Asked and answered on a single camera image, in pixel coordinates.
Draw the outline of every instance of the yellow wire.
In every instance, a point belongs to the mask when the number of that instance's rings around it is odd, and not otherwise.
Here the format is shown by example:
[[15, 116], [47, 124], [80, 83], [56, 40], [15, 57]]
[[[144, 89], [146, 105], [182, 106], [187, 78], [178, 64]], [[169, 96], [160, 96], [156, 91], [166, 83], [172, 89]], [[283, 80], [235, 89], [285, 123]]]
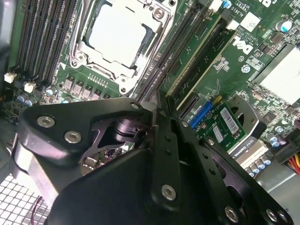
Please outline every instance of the yellow wire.
[[295, 159], [296, 159], [297, 166], [300, 168], [299, 156], [297, 154], [295, 155]]

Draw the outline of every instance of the metal mesh grille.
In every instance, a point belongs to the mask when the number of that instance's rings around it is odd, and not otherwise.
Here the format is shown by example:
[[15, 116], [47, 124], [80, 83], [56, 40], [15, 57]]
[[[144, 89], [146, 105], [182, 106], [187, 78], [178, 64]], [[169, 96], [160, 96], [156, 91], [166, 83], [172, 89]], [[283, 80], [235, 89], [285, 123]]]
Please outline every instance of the metal mesh grille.
[[[38, 195], [21, 186], [11, 176], [0, 184], [0, 225], [31, 225], [30, 218]], [[42, 199], [36, 206], [34, 225], [42, 225], [50, 210]]]

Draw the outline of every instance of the white connector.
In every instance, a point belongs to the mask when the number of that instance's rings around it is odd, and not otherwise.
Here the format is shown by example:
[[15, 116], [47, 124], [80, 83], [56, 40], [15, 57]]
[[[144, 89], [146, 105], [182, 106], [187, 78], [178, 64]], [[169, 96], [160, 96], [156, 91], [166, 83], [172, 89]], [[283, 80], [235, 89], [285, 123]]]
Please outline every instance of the white connector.
[[27, 93], [32, 93], [33, 89], [36, 87], [36, 84], [33, 82], [28, 82], [24, 85], [24, 91]]
[[226, 26], [227, 30], [236, 30], [240, 24], [235, 20], [231, 20]]
[[220, 9], [222, 3], [222, 0], [213, 0], [208, 9], [212, 10], [215, 13]]
[[15, 77], [17, 76], [17, 74], [15, 73], [6, 73], [4, 74], [4, 81], [7, 83], [12, 83], [15, 79]]

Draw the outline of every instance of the screw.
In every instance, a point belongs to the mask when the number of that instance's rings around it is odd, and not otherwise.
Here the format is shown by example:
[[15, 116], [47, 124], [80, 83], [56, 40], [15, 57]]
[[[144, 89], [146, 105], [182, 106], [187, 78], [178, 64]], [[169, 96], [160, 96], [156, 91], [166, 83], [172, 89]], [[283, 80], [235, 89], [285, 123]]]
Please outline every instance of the screw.
[[288, 222], [287, 218], [285, 217], [285, 214], [282, 211], [278, 211], [278, 214], [283, 221], [285, 221], [286, 223]]
[[176, 192], [175, 192], [174, 188], [168, 184], [164, 184], [161, 187], [161, 193], [169, 201], [174, 201], [176, 198]]
[[225, 214], [234, 223], [237, 223], [239, 221], [238, 215], [230, 206], [225, 207]]
[[272, 212], [271, 210], [267, 209], [267, 215], [268, 217], [273, 221], [273, 222], [277, 222], [277, 217], [274, 214], [274, 212]]
[[154, 11], [154, 17], [158, 20], [162, 19], [165, 15], [165, 12], [161, 8], [157, 8]]
[[215, 145], [215, 143], [214, 143], [214, 141], [213, 141], [212, 139], [208, 139], [207, 142], [208, 142], [208, 144], [210, 144], [210, 145]]
[[135, 104], [135, 103], [131, 103], [131, 106], [133, 107], [133, 108], [135, 108], [135, 109], [139, 109], [140, 107], [137, 105], [137, 104]]
[[185, 122], [185, 121], [181, 121], [181, 124], [184, 126], [184, 127], [188, 127], [188, 123], [187, 122]]
[[68, 131], [65, 133], [65, 140], [70, 144], [77, 144], [81, 141], [81, 135], [75, 131]]
[[50, 128], [55, 125], [55, 120], [49, 116], [40, 116], [37, 119], [37, 124], [44, 128]]
[[165, 113], [163, 110], [159, 111], [159, 113], [160, 113], [162, 116], [164, 116], [164, 117], [167, 116], [166, 113]]

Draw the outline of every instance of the cpu socket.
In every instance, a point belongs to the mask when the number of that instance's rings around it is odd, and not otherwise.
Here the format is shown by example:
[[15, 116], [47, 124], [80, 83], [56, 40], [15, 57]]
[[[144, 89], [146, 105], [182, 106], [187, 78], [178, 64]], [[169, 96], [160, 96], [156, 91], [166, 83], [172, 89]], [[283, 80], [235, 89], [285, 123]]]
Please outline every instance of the cpu socket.
[[83, 0], [71, 37], [71, 66], [89, 67], [129, 95], [171, 29], [176, 6], [174, 0]]

